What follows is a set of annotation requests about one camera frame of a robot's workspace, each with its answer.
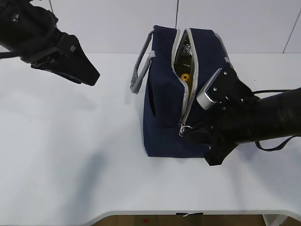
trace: open zipper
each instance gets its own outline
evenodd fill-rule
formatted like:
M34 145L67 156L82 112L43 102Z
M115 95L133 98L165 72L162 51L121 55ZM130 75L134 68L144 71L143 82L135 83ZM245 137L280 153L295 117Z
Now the open zipper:
M174 39L174 45L173 45L172 54L171 54L171 67L172 67L172 69L174 71L175 76L178 78L178 80L180 81L180 83L184 86L182 112L181 112L181 117L180 117L179 125L181 124L181 120L182 120L183 115L185 115L186 108L187 108L187 103L188 103L188 100L189 100L188 85L187 85L186 82L184 82L182 79L180 79L180 77L177 75L177 73L175 72L175 69L174 69L175 56L176 56L176 54L178 52L178 48L180 48L180 33L181 33L181 30L177 29L177 34L176 34L176 37Z
M175 60L177 58L177 55L179 54L179 51L181 51L182 49L182 45L185 41L185 39L188 39L189 44L190 44L190 48L192 51L192 56L191 56L191 72L193 72L193 76L192 76L192 87L191 87L191 93L189 94L189 89L188 89L188 85L187 83L185 83L183 80L180 79L180 77L177 75L177 73L174 70L174 64L175 64ZM197 92L197 88L198 88L198 56L197 56L197 52L196 52L196 48L194 45L194 41L193 41L193 37L192 37L192 33L190 29L186 29L181 41L178 44L178 48L177 51L175 51L176 47L174 46L173 48L173 54L172 54L172 66L173 66L173 70L174 73L176 74L176 76L179 78L179 80L181 81L181 83L184 85L185 87L185 93L184 93L184 98L183 98L183 105L182 105L182 114L181 114L181 118L180 118L180 122L179 125L180 127L180 132L179 135L182 136L182 133L184 132L186 127L185 123L187 121L187 118L189 116L190 110L191 110L191 106L192 103L194 101L194 98L196 96L196 92Z

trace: zipper pull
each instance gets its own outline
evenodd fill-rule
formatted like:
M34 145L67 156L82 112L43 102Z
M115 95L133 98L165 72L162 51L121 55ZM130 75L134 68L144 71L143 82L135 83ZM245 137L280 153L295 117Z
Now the zipper pull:
M181 124L180 132L179 132L180 137L184 136L184 131L186 130L186 128L193 129L193 127L191 126L185 126L185 124Z

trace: navy blue bag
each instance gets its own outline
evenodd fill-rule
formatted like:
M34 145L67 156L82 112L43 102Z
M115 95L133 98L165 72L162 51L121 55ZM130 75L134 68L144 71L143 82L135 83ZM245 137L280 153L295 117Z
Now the navy blue bag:
M152 51L138 75L151 38ZM206 111L198 104L196 94L229 62L220 37L211 30L186 29L180 39L179 30L154 26L135 65L130 87L137 94L149 69L143 113L143 139L148 156L204 157L209 146L189 142L181 137L181 132L202 120ZM184 82L179 74L188 69L191 83Z

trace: white table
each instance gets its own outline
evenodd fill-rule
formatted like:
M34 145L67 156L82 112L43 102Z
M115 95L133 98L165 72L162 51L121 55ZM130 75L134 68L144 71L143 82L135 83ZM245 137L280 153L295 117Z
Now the white table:
M129 92L137 55L88 57L102 74L95 87L0 60L0 225L88 226L114 214L177 212L301 220L301 139L274 153L240 145L216 167L149 158L144 89ZM301 85L301 55L230 58L253 90Z

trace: gray bag handle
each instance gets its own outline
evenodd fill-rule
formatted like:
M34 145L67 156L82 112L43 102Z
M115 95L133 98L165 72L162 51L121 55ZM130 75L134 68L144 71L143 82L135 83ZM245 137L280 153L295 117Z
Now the gray bag handle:
M139 90L141 88L142 85L142 81L143 78L145 77L150 65L151 65L151 59L155 57L155 51L151 51L149 56L147 57L146 63L140 73L140 75L138 75L138 68L141 64L142 58L148 48L148 46L150 45L151 39L152 39L152 34L154 33L154 31L151 31L148 36L147 36L147 40L145 41L145 44L138 56L137 62L135 64L134 67L134 72L133 72L133 77L131 80L131 85L130 85L130 89L132 93L138 94Z

